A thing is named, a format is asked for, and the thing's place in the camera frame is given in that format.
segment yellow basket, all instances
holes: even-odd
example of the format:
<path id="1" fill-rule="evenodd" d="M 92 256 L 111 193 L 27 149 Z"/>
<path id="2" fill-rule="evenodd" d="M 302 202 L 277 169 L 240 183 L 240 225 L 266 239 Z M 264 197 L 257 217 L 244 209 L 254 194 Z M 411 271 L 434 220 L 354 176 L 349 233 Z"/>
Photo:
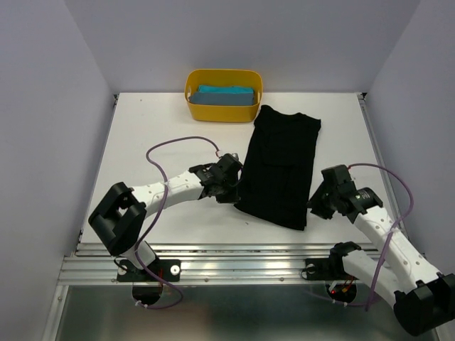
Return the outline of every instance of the yellow basket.
<path id="1" fill-rule="evenodd" d="M 201 105 L 190 103 L 189 97 L 198 91 L 199 85 L 214 87 L 252 87 L 255 91 L 255 104 L 237 105 Z M 185 86 L 185 99 L 191 116 L 198 121 L 213 122 L 251 122 L 257 115 L 262 96 L 262 78 L 250 70 L 199 69 L 188 76 Z"/>

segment gray wall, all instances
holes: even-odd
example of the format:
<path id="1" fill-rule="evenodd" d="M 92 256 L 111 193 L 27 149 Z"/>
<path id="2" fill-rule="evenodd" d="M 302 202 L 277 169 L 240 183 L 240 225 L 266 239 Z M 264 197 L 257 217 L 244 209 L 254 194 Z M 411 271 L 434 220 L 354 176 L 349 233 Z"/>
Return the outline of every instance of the gray wall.
<path id="1" fill-rule="evenodd" d="M 2 1 L 0 46 L 0 340 L 39 340 L 113 102 L 61 0 Z"/>
<path id="2" fill-rule="evenodd" d="M 66 0 L 109 85 L 182 91 L 201 67 L 266 90 L 366 91 L 418 0 Z"/>
<path id="3" fill-rule="evenodd" d="M 446 274 L 455 272 L 454 18 L 454 0 L 422 0 L 367 96 L 385 163 L 414 191 L 407 231 Z"/>

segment folded garment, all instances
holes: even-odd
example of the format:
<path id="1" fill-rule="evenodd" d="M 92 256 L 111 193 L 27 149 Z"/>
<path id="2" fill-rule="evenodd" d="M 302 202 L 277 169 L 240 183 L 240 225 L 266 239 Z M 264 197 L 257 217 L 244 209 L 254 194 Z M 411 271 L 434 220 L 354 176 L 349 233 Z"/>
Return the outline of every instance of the folded garment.
<path id="1" fill-rule="evenodd" d="M 214 94 L 195 92 L 190 96 L 190 103 L 202 105 L 253 105 L 254 94 Z"/>
<path id="2" fill-rule="evenodd" d="M 212 92 L 216 94 L 254 94 L 252 87 L 212 87 L 199 85 L 198 92 Z"/>
<path id="3" fill-rule="evenodd" d="M 261 107 L 238 185 L 235 207 L 291 229 L 306 226 L 321 120 Z"/>

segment black cloth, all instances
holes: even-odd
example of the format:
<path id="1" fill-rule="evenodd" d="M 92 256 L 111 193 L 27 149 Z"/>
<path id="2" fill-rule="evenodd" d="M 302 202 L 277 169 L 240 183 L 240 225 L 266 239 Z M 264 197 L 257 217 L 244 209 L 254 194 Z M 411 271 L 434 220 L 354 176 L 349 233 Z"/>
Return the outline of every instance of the black cloth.
<path id="1" fill-rule="evenodd" d="M 235 207 L 277 225 L 303 230 L 320 128 L 320 119 L 301 113 L 285 115 L 262 105 Z"/>

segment gray floor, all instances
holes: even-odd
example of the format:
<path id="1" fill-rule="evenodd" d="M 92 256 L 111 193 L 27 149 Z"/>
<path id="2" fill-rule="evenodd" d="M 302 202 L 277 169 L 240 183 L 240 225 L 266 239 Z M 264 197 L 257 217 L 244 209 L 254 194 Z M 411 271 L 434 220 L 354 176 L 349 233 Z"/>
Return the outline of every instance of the gray floor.
<path id="1" fill-rule="evenodd" d="M 73 287 L 57 340 L 437 340 L 433 332 L 409 336 L 384 302 L 365 313 L 304 289 L 323 294 L 322 286 L 185 288 L 180 305 L 150 311 L 134 306 L 128 286 Z M 361 288 L 358 301 L 366 293 Z"/>

